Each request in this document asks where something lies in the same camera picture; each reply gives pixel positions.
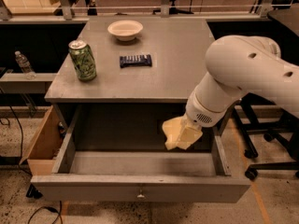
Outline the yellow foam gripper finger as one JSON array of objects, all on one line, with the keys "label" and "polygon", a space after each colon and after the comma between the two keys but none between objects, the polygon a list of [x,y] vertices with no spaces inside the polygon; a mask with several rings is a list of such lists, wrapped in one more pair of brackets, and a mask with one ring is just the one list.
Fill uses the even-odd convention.
[{"label": "yellow foam gripper finger", "polygon": [[203,135],[202,126],[194,124],[187,115],[182,117],[180,125],[178,146],[182,149],[187,149]]}]

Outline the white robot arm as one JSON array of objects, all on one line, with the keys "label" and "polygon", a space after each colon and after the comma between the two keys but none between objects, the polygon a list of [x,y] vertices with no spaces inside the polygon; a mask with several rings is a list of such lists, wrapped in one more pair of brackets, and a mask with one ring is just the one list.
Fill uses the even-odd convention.
[{"label": "white robot arm", "polygon": [[190,95],[178,146],[186,149],[237,100],[259,95],[299,117],[299,67],[283,61],[278,44],[261,36],[227,35],[206,51],[206,74]]}]

